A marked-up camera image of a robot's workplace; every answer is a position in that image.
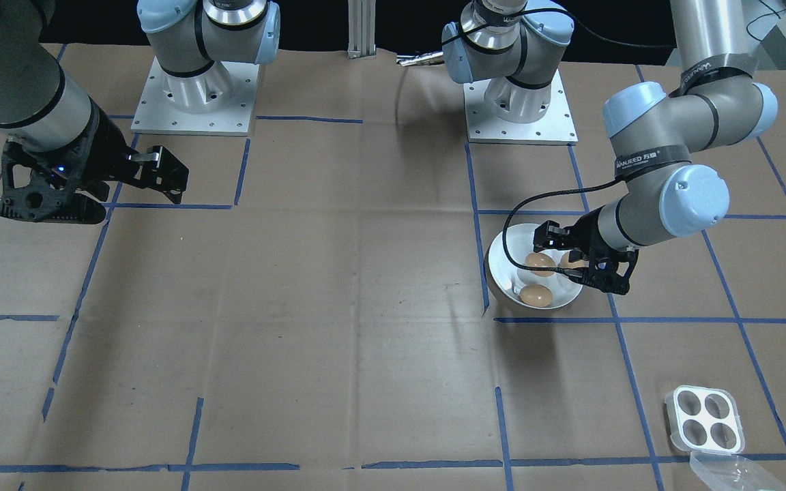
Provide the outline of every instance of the clear plastic lid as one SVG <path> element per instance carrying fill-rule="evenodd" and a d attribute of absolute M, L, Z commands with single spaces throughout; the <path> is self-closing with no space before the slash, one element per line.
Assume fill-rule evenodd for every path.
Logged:
<path fill-rule="evenodd" d="M 692 451 L 690 469 L 712 491 L 786 491 L 766 469 L 739 455 Z"/>

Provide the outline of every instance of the black band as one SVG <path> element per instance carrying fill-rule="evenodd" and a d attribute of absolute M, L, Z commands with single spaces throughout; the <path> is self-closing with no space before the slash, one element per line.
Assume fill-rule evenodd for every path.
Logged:
<path fill-rule="evenodd" d="M 714 80 L 740 74 L 753 77 L 756 69 L 757 60 L 749 54 L 726 53 L 711 56 L 683 71 L 681 74 L 681 87 L 673 94 L 686 94 L 690 88 L 705 83 L 702 81 L 702 78 L 707 75 L 714 77 Z"/>
<path fill-rule="evenodd" d="M 171 70 L 166 70 L 162 65 L 160 65 L 160 68 L 162 68 L 163 72 L 166 72 L 166 74 L 169 74 L 172 77 L 190 78 L 190 77 L 196 77 L 196 75 L 201 75 L 201 74 L 204 74 L 205 72 L 208 72 L 212 68 L 213 65 L 214 65 L 214 61 L 209 61 L 208 65 L 205 65 L 202 68 L 193 70 L 192 72 L 173 72 Z"/>
<path fill-rule="evenodd" d="M 208 50 L 205 49 L 205 37 L 202 35 L 202 6 L 199 2 L 193 7 L 193 31 L 196 32 L 196 47 L 199 48 L 199 54 L 204 59 L 211 59 L 208 55 Z"/>
<path fill-rule="evenodd" d="M 615 209 L 614 209 L 614 221 L 615 221 L 615 223 L 617 223 L 617 229 L 620 230 L 620 234 L 624 236 L 624 239 L 629 240 L 630 243 L 635 243 L 635 245 L 639 246 L 640 248 L 645 248 L 647 246 L 647 244 L 646 243 L 639 243 L 639 242 L 636 242 L 635 240 L 633 240 L 632 237 L 630 237 L 626 233 L 626 230 L 624 230 L 624 226 L 622 226 L 621 223 L 620 223 L 620 204 L 621 204 L 622 201 L 623 200 L 621 200 L 621 199 L 617 200 L 617 206 L 615 206 Z"/>
<path fill-rule="evenodd" d="M 699 97 L 699 99 L 705 100 L 705 103 L 708 104 L 708 108 L 712 110 L 712 119 L 714 119 L 714 128 L 712 128 L 712 137 L 708 139 L 708 143 L 706 143 L 705 146 L 702 148 L 702 150 L 705 150 L 708 147 L 711 147 L 712 143 L 714 143 L 714 139 L 717 138 L 718 127 L 720 127 L 721 125 L 721 118 L 720 116 L 718 116 L 717 106 L 714 105 L 711 99 L 708 99 L 708 97 L 705 97 L 701 93 L 694 93 L 691 95 L 695 95 L 696 97 Z"/>
<path fill-rule="evenodd" d="M 256 16 L 256 18 L 250 19 L 250 21 L 245 22 L 244 24 L 239 25 L 228 25 L 228 24 L 220 24 L 220 22 L 216 22 L 213 18 L 208 18 L 209 21 L 212 22 L 213 25 L 218 26 L 221 29 L 227 31 L 244 31 L 246 29 L 252 28 L 254 25 L 257 25 L 265 19 L 265 15 L 269 13 L 269 4 L 265 4 L 265 8 L 263 12 Z"/>
<path fill-rule="evenodd" d="M 684 145 L 667 145 L 655 149 L 646 149 L 630 155 L 622 155 L 614 161 L 614 176 L 624 181 L 631 181 L 655 168 L 689 162 L 690 151 Z"/>
<path fill-rule="evenodd" d="M 34 122 L 41 121 L 41 118 L 50 114 L 54 108 L 56 108 L 57 104 L 59 104 L 60 100 L 62 100 L 63 93 L 66 92 L 66 73 L 63 72 L 61 66 L 59 66 L 59 86 L 55 93 L 53 93 L 53 97 L 50 98 L 50 102 L 44 105 L 40 111 L 35 113 L 34 115 L 26 118 L 22 121 L 12 122 L 12 123 L 4 123 L 0 124 L 0 130 L 13 130 L 14 128 L 22 128 L 25 125 L 31 125 Z"/>
<path fill-rule="evenodd" d="M 539 90 L 540 88 L 548 87 L 549 85 L 551 85 L 551 82 L 554 81 L 554 80 L 548 80 L 547 82 L 542 82 L 540 84 L 527 84 L 527 82 L 521 82 L 520 80 L 517 80 L 517 78 L 515 78 L 514 76 L 505 77 L 505 79 L 511 82 L 512 84 L 515 84 L 515 86 L 518 86 L 520 88 L 525 88 L 526 90 Z"/>
<path fill-rule="evenodd" d="M 523 71 L 524 66 L 527 65 L 527 27 L 521 24 L 521 60 L 517 63 L 517 69 L 514 70 L 514 73 L 511 74 L 512 77 L 514 75 L 520 74 Z"/>

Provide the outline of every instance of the egg compartment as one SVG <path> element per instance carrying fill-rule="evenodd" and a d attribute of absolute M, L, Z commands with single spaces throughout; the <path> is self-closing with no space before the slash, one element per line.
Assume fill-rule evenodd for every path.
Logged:
<path fill-rule="evenodd" d="M 736 401 L 727 391 L 681 385 L 665 397 L 670 437 L 682 451 L 740 453 L 745 450 Z"/>

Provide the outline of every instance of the light blue joint cap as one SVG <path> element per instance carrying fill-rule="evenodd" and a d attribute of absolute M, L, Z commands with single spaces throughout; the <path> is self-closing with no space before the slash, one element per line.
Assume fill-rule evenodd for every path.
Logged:
<path fill-rule="evenodd" d="M 751 130 L 751 133 L 745 137 L 745 140 L 750 140 L 766 133 L 766 130 L 772 128 L 774 120 L 778 117 L 778 98 L 774 96 L 772 89 L 764 86 L 764 84 L 753 83 L 754 87 L 760 89 L 760 94 L 763 96 L 763 110 L 760 112 L 760 119 L 757 120 L 754 130 Z"/>
<path fill-rule="evenodd" d="M 609 138 L 623 131 L 643 114 L 665 99 L 657 82 L 642 82 L 611 96 L 602 107 L 602 120 Z"/>
<path fill-rule="evenodd" d="M 278 40 L 281 34 L 281 15 L 278 4 L 266 3 L 268 12 L 265 14 L 263 25 L 263 38 L 259 42 L 257 52 L 257 65 L 269 65 L 278 56 Z"/>
<path fill-rule="evenodd" d="M 527 10 L 533 9 L 563 9 L 550 0 L 529 0 Z M 556 46 L 568 46 L 572 40 L 574 22 L 562 12 L 539 12 L 523 16 L 526 25 Z"/>
<path fill-rule="evenodd" d="M 456 24 L 451 22 L 442 31 L 442 42 L 453 38 L 458 33 Z M 474 76 L 471 75 L 469 57 L 465 52 L 465 44 L 462 38 L 442 46 L 442 52 L 445 53 L 445 68 L 448 70 L 450 80 L 458 84 L 471 84 L 471 82 L 475 81 Z"/>
<path fill-rule="evenodd" d="M 686 237 L 720 222 L 729 209 L 727 183 L 708 165 L 686 165 L 660 193 L 660 219 L 675 237 Z"/>
<path fill-rule="evenodd" d="M 197 0 L 138 0 L 141 31 L 147 34 L 165 31 L 192 12 L 196 2 Z"/>

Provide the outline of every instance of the black cable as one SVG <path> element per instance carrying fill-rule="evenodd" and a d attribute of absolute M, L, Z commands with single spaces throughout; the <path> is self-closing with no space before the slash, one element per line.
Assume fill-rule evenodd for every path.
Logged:
<path fill-rule="evenodd" d="M 565 10 L 565 9 L 547 8 L 547 9 L 521 10 L 520 12 L 517 12 L 517 13 L 514 13 L 514 14 L 512 14 L 510 16 L 507 16 L 506 19 L 520 18 L 521 16 L 527 16 L 529 14 L 537 14 L 537 13 L 541 13 L 541 12 L 559 12 L 561 14 L 564 14 L 564 15 L 568 16 L 568 18 L 570 18 L 570 19 L 574 20 L 575 22 L 577 22 L 577 24 L 580 25 L 581 28 L 583 28 L 584 31 L 589 32 L 595 38 L 598 38 L 598 40 L 605 41 L 606 43 L 620 44 L 620 46 L 627 46 L 627 47 L 631 47 L 631 48 L 646 48 L 646 49 L 670 49 L 670 48 L 674 48 L 675 47 L 674 44 L 635 44 L 635 43 L 624 43 L 624 41 L 610 40 L 609 38 L 606 38 L 606 37 L 603 37 L 603 36 L 600 36 L 599 34 L 597 34 L 595 31 L 593 31 L 592 29 L 587 27 L 587 25 L 584 25 L 584 22 L 581 22 L 581 20 L 579 18 L 577 18 L 571 12 L 569 12 L 568 10 Z M 450 38 L 449 40 L 443 41 L 442 46 L 445 46 L 445 44 L 452 43 L 452 42 L 454 42 L 456 40 L 459 40 L 459 38 L 463 38 L 465 36 L 468 36 L 470 34 L 478 32 L 478 31 L 482 30 L 483 28 L 486 28 L 486 27 L 489 27 L 489 26 L 490 26 L 490 24 L 478 25 L 478 27 L 470 29 L 469 31 L 461 32 L 460 34 Z"/>
<path fill-rule="evenodd" d="M 772 7 L 770 7 L 770 4 L 768 4 L 766 2 L 763 2 L 763 0 L 757 0 L 757 2 L 762 3 L 764 7 L 766 7 L 769 10 L 772 10 L 772 13 L 774 15 L 776 15 L 777 18 L 779 18 L 779 19 L 781 18 L 781 13 L 779 13 L 778 10 L 775 10 Z"/>
<path fill-rule="evenodd" d="M 754 20 L 752 20 L 747 25 L 745 25 L 745 32 L 748 34 L 748 36 L 751 36 L 752 40 L 755 40 L 756 42 L 761 43 L 763 41 L 763 40 L 761 40 L 761 38 L 758 38 L 754 34 L 751 34 L 751 25 L 754 24 L 755 22 L 757 22 L 758 20 L 762 19 L 762 18 L 767 18 L 768 16 L 778 15 L 778 14 L 780 14 L 782 12 L 775 12 L 773 10 L 770 13 L 763 14 L 761 16 L 756 16 L 756 18 L 754 18 Z"/>
<path fill-rule="evenodd" d="M 502 251 L 505 252 L 506 258 L 511 264 L 516 265 L 516 267 L 520 269 L 526 269 L 527 271 L 554 271 L 554 273 L 561 273 L 566 274 L 567 271 L 570 273 L 580 273 L 580 271 L 573 269 L 573 268 L 562 268 L 562 267 L 531 267 L 531 265 L 524 265 L 520 264 L 519 262 L 515 261 L 514 258 L 511 257 L 511 252 L 508 251 L 508 227 L 511 226 L 511 220 L 514 218 L 514 215 L 520 211 L 521 208 L 524 206 L 529 205 L 534 201 L 538 201 L 543 198 L 550 198 L 550 196 L 563 196 L 568 194 L 577 194 L 577 193 L 590 193 L 590 192 L 598 192 L 599 190 L 604 190 L 606 188 L 610 188 L 617 183 L 623 181 L 622 178 L 616 177 L 613 181 L 608 181 L 608 183 L 600 184 L 599 186 L 593 186 L 591 188 L 579 188 L 576 190 L 560 190 L 559 192 L 547 192 L 541 193 L 539 195 L 533 196 L 532 198 L 527 198 L 520 203 L 518 203 L 515 208 L 512 208 L 512 211 L 509 212 L 508 217 L 505 220 L 505 226 L 502 226 Z"/>

